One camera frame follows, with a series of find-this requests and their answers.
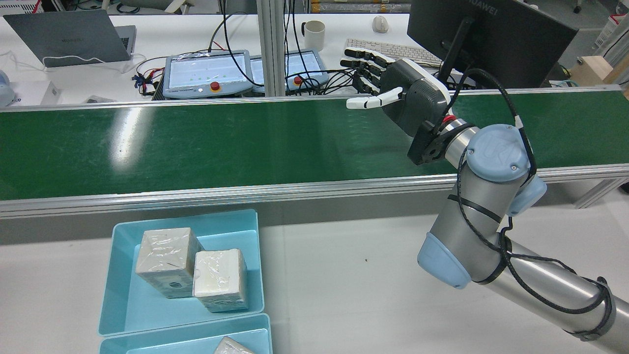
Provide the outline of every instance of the computer monitor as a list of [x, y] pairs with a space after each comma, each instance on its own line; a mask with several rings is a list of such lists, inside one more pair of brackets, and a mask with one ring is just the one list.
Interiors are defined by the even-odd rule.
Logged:
[[[577, 30], [515, 0], [413, 0], [407, 34], [452, 68], [484, 69], [506, 88], [538, 88]], [[491, 87], [481, 77], [471, 77]]]
[[252, 72], [247, 50], [173, 55], [166, 58], [162, 94], [182, 100], [240, 94], [253, 88], [248, 77]]
[[[325, 84], [329, 80], [329, 75], [325, 72], [325, 65], [316, 49], [295, 50], [284, 54], [284, 65], [288, 68], [286, 83], [286, 91], [295, 91], [299, 89], [308, 89], [310, 87]], [[308, 74], [301, 74], [301, 77], [310, 77], [312, 80], [308, 83], [295, 83], [296, 74], [300, 74], [308, 70]], [[262, 56], [257, 55], [251, 57], [251, 71], [253, 72], [253, 81], [264, 84], [264, 72], [262, 70]], [[254, 87], [253, 92], [264, 93], [264, 86]]]

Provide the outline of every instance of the laptop lid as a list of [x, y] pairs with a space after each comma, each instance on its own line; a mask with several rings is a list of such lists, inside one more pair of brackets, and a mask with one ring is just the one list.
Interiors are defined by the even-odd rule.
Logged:
[[9, 14], [4, 19], [46, 67], [99, 61], [45, 57], [76, 55], [104, 62], [119, 62], [130, 57], [104, 10]]

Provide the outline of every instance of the light blue joint cover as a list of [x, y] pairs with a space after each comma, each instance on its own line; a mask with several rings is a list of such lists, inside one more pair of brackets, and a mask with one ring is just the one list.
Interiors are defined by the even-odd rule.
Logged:
[[480, 129], [467, 146], [467, 164], [478, 177], [492, 182], [517, 180], [531, 166], [520, 132], [507, 124]]
[[430, 232], [417, 255], [417, 263], [433, 277], [457, 289], [463, 289], [472, 280], [461, 262]]
[[531, 205], [537, 203], [542, 195], [546, 193], [546, 189], [548, 189], [546, 183], [544, 183], [538, 175], [535, 175], [531, 181], [515, 195], [515, 198], [509, 206], [507, 215], [516, 216], [522, 214], [522, 212], [530, 208]]

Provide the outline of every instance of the plastic wrap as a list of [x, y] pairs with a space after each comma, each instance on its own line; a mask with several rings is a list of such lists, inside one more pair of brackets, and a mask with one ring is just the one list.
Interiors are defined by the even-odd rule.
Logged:
[[196, 255], [193, 295], [210, 312], [248, 308], [247, 265], [239, 249]]
[[218, 343], [218, 347], [214, 351], [214, 354], [255, 354], [248, 349], [246, 346], [240, 344], [239, 342], [225, 336], [221, 340], [221, 343]]
[[194, 255], [202, 250], [190, 227], [145, 231], [135, 273], [170, 299], [191, 297]]

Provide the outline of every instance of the white block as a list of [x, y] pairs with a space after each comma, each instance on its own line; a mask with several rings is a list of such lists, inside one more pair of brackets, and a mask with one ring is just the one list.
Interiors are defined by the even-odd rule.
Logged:
[[135, 273], [164, 296], [192, 296], [194, 255], [203, 247], [190, 227], [144, 232]]
[[214, 354], [254, 354], [254, 352], [239, 342], [225, 336], [218, 343]]
[[197, 253], [192, 294], [210, 312], [248, 308], [247, 265], [242, 252], [235, 248]]
[[59, 101], [60, 92], [50, 81], [21, 81], [9, 83], [15, 92], [13, 106], [50, 106]]

